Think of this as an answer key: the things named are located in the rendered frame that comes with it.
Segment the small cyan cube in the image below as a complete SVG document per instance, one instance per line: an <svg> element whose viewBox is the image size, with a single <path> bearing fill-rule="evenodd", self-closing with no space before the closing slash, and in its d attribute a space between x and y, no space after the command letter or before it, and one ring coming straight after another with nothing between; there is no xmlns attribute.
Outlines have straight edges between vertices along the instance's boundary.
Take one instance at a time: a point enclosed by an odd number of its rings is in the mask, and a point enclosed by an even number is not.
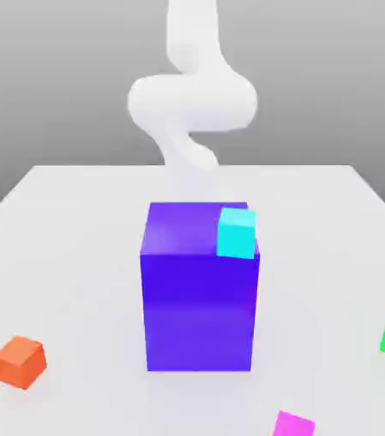
<svg viewBox="0 0 385 436"><path fill-rule="evenodd" d="M253 259L256 252L256 212L223 207L217 226L216 253L223 257Z"/></svg>

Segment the large purple box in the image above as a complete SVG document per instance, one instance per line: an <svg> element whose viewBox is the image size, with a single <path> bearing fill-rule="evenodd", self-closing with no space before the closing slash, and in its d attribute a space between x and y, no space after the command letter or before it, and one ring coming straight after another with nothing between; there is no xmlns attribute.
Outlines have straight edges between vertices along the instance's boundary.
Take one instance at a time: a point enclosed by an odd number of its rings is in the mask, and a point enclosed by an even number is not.
<svg viewBox="0 0 385 436"><path fill-rule="evenodd" d="M250 370L261 255L217 254L221 210L247 207L150 204L140 252L148 370Z"/></svg>

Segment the small orange cube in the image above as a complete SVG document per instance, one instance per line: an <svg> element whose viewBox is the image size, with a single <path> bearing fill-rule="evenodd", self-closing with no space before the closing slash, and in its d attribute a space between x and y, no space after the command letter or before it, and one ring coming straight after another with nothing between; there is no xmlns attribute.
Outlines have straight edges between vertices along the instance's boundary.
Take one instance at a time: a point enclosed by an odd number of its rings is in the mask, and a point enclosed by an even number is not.
<svg viewBox="0 0 385 436"><path fill-rule="evenodd" d="M39 341L14 336L0 349L0 382L27 390L46 368L45 351Z"/></svg>

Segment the small magenta cube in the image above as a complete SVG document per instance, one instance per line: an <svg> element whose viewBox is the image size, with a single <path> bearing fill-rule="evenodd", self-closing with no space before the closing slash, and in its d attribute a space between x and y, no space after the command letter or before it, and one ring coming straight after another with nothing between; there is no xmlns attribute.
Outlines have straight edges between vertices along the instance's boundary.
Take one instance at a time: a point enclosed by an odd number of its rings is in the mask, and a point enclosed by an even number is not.
<svg viewBox="0 0 385 436"><path fill-rule="evenodd" d="M280 411L272 436L313 436L315 422Z"/></svg>

